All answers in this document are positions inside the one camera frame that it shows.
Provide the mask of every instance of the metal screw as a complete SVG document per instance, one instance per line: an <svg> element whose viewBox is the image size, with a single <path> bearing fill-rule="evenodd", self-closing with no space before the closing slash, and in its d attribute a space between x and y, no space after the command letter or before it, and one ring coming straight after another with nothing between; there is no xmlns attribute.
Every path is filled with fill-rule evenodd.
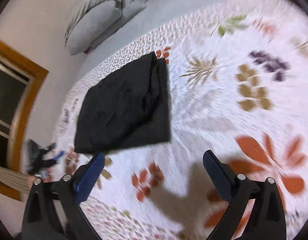
<svg viewBox="0 0 308 240"><path fill-rule="evenodd" d="M268 181L270 184L275 183L275 180L274 180L273 178L270 178L270 177L267 179L267 181Z"/></svg>
<svg viewBox="0 0 308 240"><path fill-rule="evenodd" d="M70 174L66 174L66 175L64 175L63 180L69 181L71 178L72 178L72 176Z"/></svg>
<svg viewBox="0 0 308 240"><path fill-rule="evenodd" d="M33 182L35 185L39 185L41 183L41 179L36 179L34 182Z"/></svg>
<svg viewBox="0 0 308 240"><path fill-rule="evenodd" d="M245 176L244 174L242 174L242 173L239 173L239 174L237 175L237 177L238 177L240 180L246 179L246 176Z"/></svg>

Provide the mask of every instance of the white bedspread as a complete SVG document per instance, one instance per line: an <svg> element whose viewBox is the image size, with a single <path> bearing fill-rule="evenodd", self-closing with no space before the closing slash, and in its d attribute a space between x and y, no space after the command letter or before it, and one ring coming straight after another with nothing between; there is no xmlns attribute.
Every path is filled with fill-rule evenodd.
<svg viewBox="0 0 308 240"><path fill-rule="evenodd" d="M102 239L206 239L227 206L202 165L212 149L235 172L276 180L292 239L308 218L308 18L285 0L229 0L200 9L90 71L66 98L55 140L67 156L53 179L88 162L72 150L88 89L153 50L168 62L172 140L107 155L81 204L96 231Z"/></svg>

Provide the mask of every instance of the blue gripper pad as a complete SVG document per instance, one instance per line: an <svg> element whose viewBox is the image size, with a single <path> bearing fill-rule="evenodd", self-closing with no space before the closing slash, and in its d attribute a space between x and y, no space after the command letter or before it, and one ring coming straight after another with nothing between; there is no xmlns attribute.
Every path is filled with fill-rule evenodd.
<svg viewBox="0 0 308 240"><path fill-rule="evenodd" d="M208 150L204 153L203 165L214 186L216 187L221 199L231 202L231 179L233 179L235 173L230 169L228 165L221 163L211 150Z"/></svg>
<svg viewBox="0 0 308 240"><path fill-rule="evenodd" d="M60 151L59 154L53 158L53 160L57 161L60 157L62 157L64 155L64 153L65 153L65 151Z"/></svg>
<svg viewBox="0 0 308 240"><path fill-rule="evenodd" d="M77 193L75 202L81 203L87 200L90 195L98 177L100 176L105 165L105 156L103 153L99 153L95 160L90 164L87 171L75 185L75 191Z"/></svg>

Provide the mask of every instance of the purple flower pattern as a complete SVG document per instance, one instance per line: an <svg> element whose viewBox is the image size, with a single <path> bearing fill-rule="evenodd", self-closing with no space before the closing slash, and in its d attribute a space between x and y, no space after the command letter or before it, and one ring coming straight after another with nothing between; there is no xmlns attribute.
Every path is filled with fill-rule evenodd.
<svg viewBox="0 0 308 240"><path fill-rule="evenodd" d="M289 63L278 57L273 57L265 51L252 51L250 57L256 58L253 63L262 65L262 68L269 73L275 73L274 81L282 82L285 79L285 72L290 69Z"/></svg>

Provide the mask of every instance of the light blue bedsheet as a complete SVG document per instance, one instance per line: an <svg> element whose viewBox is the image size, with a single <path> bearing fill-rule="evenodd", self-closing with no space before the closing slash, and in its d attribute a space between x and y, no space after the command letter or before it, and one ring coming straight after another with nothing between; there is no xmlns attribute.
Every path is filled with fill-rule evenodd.
<svg viewBox="0 0 308 240"><path fill-rule="evenodd" d="M105 59L164 23L222 0L149 0L147 7L89 53L77 75L80 80Z"/></svg>

